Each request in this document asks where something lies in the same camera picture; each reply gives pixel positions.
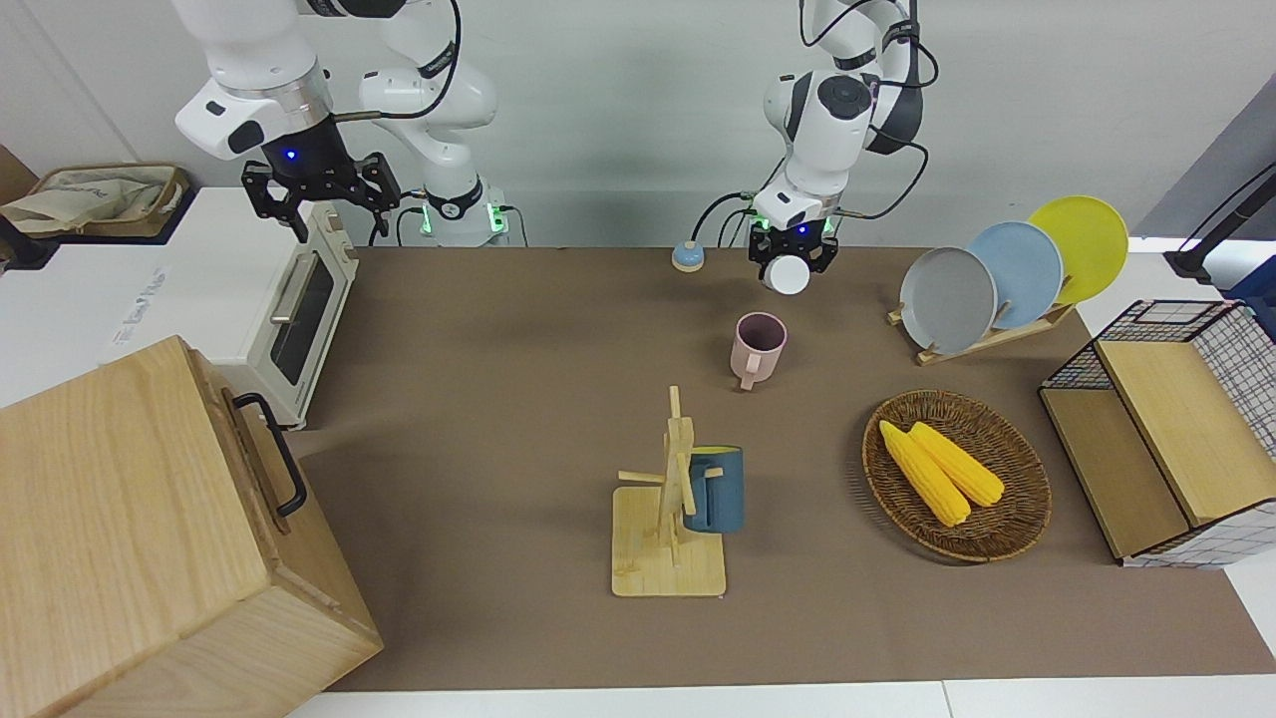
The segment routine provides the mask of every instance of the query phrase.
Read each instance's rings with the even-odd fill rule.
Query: corn cob
[[[909,430],[917,446],[934,459],[948,474],[953,485],[980,506],[991,506],[1002,500],[1005,485],[974,457],[939,434],[934,427],[917,422]]]
[[[970,517],[970,504],[930,455],[891,422],[880,422],[878,429],[886,440],[886,450],[935,519],[946,527],[965,522]]]

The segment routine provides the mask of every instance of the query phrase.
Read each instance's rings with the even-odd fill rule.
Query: green led light
[[[500,207],[495,204],[487,205],[487,218],[491,222],[491,231],[495,233],[501,233],[505,231],[505,213],[500,210]]]

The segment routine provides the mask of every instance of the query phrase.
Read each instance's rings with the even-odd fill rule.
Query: beige bag
[[[79,232],[91,222],[133,222],[156,207],[174,167],[116,166],[59,171],[36,190],[0,207],[19,231],[32,235]],[[180,193],[168,198],[168,210]]]

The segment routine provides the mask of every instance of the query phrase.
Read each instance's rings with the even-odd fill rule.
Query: woven basket
[[[903,431],[925,422],[970,453],[1005,485],[994,506],[971,505],[962,524],[948,528],[903,477],[886,450],[878,422]],[[961,561],[985,564],[1031,548],[1050,523],[1050,483],[1036,451],[999,414],[960,394],[911,392],[878,407],[864,431],[864,473],[887,517],[921,546]]]

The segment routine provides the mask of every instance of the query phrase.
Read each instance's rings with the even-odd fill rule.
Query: oven handle
[[[283,284],[279,301],[274,305],[274,310],[271,311],[272,324],[291,324],[297,319],[301,300],[305,298],[306,287],[310,286],[310,277],[315,273],[315,267],[318,265],[319,254],[315,251],[309,251],[296,258],[292,263],[292,273],[288,274],[288,281]]]
[[[306,502],[309,494],[306,492],[306,482],[301,478],[301,469],[297,468],[297,463],[292,459],[292,451],[288,450],[288,445],[283,441],[283,427],[279,422],[274,420],[274,412],[271,412],[271,406],[265,402],[265,398],[260,394],[241,394],[231,400],[236,409],[244,409],[251,404],[256,404],[258,409],[262,411],[262,416],[265,417],[265,426],[271,430],[271,436],[274,437],[274,445],[279,449],[279,454],[283,457],[283,465],[288,469],[288,478],[292,480],[292,499],[285,501],[274,511],[281,519],[296,514],[299,509]]]

